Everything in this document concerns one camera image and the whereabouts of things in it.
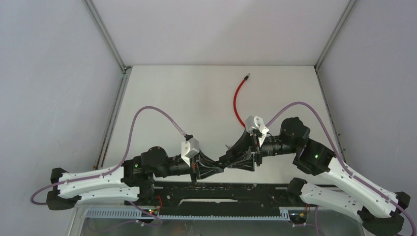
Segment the black padlock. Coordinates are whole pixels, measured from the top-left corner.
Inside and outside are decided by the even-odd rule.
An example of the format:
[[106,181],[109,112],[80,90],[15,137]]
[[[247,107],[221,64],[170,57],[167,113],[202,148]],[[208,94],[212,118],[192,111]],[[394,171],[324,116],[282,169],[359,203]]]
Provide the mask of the black padlock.
[[227,151],[225,152],[224,155],[219,157],[219,160],[218,160],[219,166],[223,169],[226,168],[233,161],[233,158],[234,158],[232,146],[226,146],[226,148],[227,148]]

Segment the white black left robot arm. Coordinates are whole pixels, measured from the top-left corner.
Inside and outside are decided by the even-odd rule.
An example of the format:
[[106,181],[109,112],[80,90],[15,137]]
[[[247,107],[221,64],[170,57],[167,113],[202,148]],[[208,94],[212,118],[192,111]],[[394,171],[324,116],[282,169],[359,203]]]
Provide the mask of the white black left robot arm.
[[162,147],[152,147],[141,155],[125,160],[119,168],[85,173],[69,173],[62,168],[51,172],[53,189],[46,204],[50,210],[66,210],[76,204],[112,203],[124,201],[153,203],[156,198],[155,177],[190,175],[191,180],[221,173],[224,168],[202,153],[196,153],[189,163],[180,155],[169,157]]

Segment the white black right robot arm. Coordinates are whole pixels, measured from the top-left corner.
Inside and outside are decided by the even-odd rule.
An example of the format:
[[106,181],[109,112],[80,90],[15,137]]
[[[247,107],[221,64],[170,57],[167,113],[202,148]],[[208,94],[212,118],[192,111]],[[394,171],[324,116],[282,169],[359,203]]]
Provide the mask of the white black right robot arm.
[[332,191],[295,177],[288,184],[286,199],[294,206],[302,202],[344,214],[376,236],[395,236],[403,228],[410,202],[405,192],[382,189],[348,169],[331,149],[309,137],[302,121],[286,118],[280,133],[270,136],[260,117],[249,117],[239,140],[220,157],[224,168],[254,170],[263,157],[294,154],[293,164],[303,173],[321,177],[339,188]]

